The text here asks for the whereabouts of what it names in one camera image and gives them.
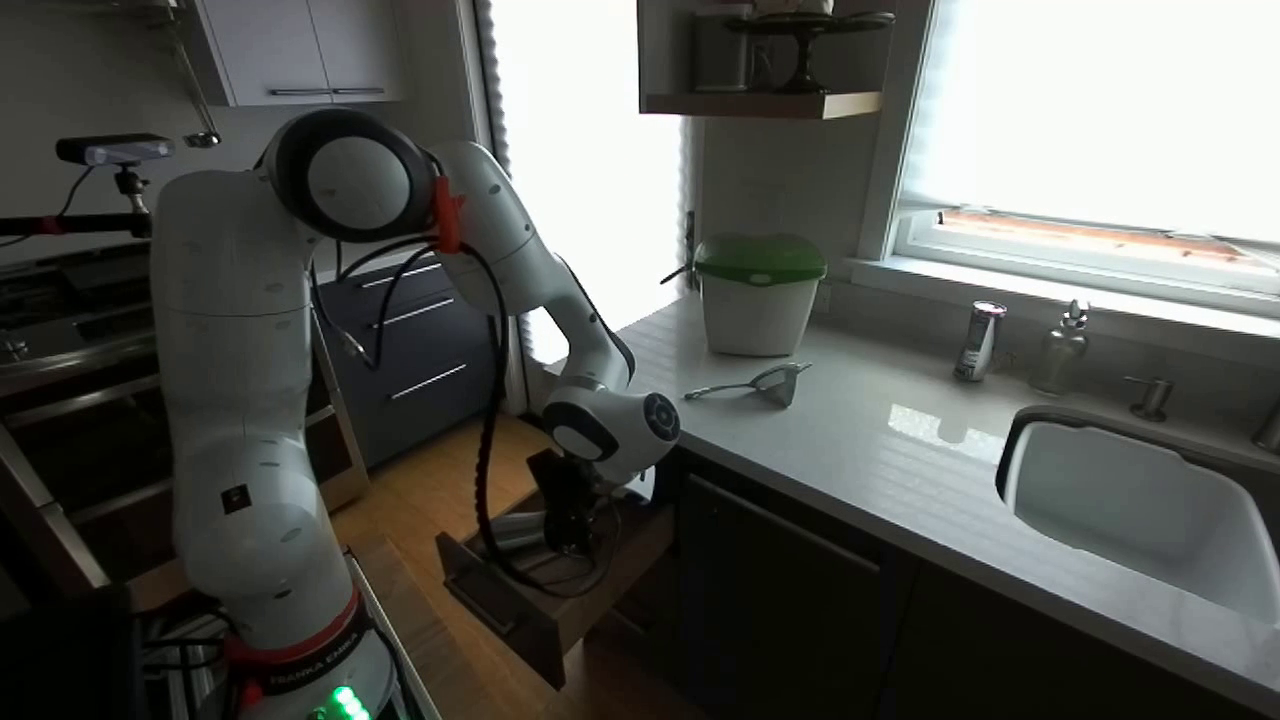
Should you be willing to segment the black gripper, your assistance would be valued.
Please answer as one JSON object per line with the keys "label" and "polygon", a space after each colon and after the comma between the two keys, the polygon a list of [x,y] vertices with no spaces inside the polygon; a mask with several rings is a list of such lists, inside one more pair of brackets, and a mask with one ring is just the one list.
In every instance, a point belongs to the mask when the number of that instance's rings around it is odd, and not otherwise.
{"label": "black gripper", "polygon": [[581,461],[560,457],[552,449],[535,452],[529,461],[529,471],[542,498],[542,543],[552,554],[594,558],[604,537],[594,530],[599,489],[590,471]]}

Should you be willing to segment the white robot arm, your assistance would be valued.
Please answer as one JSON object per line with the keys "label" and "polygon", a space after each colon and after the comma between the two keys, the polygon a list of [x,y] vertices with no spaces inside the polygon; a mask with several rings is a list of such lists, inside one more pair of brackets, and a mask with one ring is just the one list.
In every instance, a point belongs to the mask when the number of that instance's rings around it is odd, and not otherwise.
{"label": "white robot arm", "polygon": [[478,144],[423,147],[365,113],[309,113],[239,172],[165,186],[152,319],[173,439],[173,537],[227,617],[223,720],[403,720],[414,688],[340,548],[305,439],[310,244],[423,241],[491,319],[548,311],[566,366],[539,399],[552,467],[623,489],[680,439],[667,397],[539,241]]}

